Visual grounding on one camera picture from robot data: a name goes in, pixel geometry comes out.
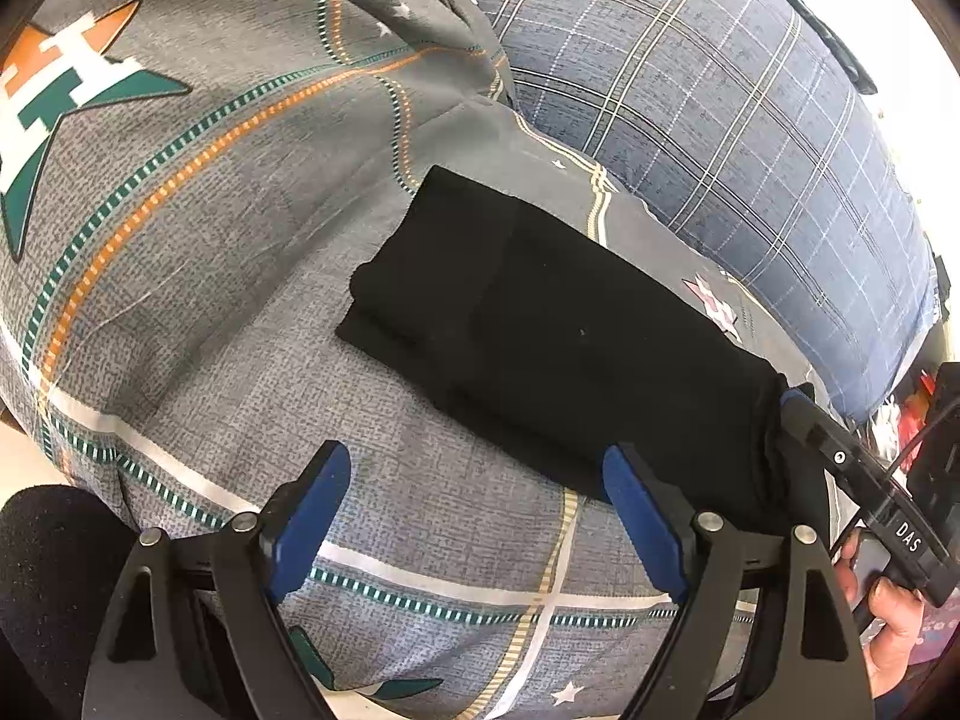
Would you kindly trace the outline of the person's right hand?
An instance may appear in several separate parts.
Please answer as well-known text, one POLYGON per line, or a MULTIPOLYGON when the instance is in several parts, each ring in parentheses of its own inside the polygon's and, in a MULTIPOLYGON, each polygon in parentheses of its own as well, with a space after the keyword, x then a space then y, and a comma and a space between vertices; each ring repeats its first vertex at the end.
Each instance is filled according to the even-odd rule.
POLYGON ((862 647, 874 699, 889 694, 903 681, 921 632, 924 598, 880 577, 866 593, 867 606, 882 628, 862 647))

